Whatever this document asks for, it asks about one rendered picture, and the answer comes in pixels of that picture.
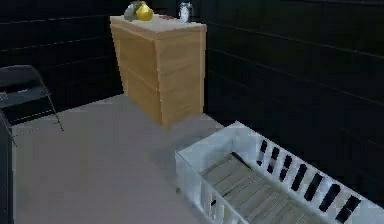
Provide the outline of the light wooden chest of drawers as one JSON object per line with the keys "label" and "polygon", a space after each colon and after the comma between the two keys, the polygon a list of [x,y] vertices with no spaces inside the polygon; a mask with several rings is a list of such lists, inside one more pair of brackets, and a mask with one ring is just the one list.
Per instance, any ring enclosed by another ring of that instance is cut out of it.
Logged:
{"label": "light wooden chest of drawers", "polygon": [[207,26],[110,18],[124,93],[165,129],[203,112]]}

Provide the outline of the white slatted crib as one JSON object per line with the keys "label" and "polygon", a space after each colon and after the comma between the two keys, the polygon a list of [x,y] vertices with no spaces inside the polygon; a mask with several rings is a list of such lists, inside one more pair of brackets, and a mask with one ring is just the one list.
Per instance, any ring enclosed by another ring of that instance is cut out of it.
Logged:
{"label": "white slatted crib", "polygon": [[175,153],[210,224],[384,224],[384,208],[240,122]]}

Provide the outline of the small silver alarm clock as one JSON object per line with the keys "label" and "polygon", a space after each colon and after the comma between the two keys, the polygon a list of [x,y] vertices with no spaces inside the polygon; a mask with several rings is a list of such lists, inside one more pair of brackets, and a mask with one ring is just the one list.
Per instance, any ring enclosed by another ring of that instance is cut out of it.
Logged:
{"label": "small silver alarm clock", "polygon": [[181,2],[179,4],[179,19],[183,23],[189,23],[193,15],[193,5],[191,2]]}

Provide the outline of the yellow round vase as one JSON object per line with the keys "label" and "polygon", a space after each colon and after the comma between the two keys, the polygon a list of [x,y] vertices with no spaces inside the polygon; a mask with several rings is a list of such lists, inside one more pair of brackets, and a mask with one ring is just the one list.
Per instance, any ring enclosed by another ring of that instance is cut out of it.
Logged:
{"label": "yellow round vase", "polygon": [[136,10],[136,16],[141,21],[151,21],[153,14],[153,10],[146,3],[142,3]]}

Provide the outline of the black folding chair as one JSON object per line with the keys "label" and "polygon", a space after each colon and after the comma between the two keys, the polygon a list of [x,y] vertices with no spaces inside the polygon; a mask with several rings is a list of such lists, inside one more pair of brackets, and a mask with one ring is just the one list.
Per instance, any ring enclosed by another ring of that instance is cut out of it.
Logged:
{"label": "black folding chair", "polygon": [[46,113],[53,114],[60,128],[63,128],[57,110],[53,105],[50,90],[34,66],[13,65],[0,67],[0,110],[43,98],[47,98],[50,105]]}

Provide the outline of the black furniture edge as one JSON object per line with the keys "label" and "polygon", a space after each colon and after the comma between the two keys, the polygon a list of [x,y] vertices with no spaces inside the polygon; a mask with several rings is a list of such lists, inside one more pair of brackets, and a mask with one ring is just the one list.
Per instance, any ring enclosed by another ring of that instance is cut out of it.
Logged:
{"label": "black furniture edge", "polygon": [[12,134],[0,110],[0,224],[14,224]]}

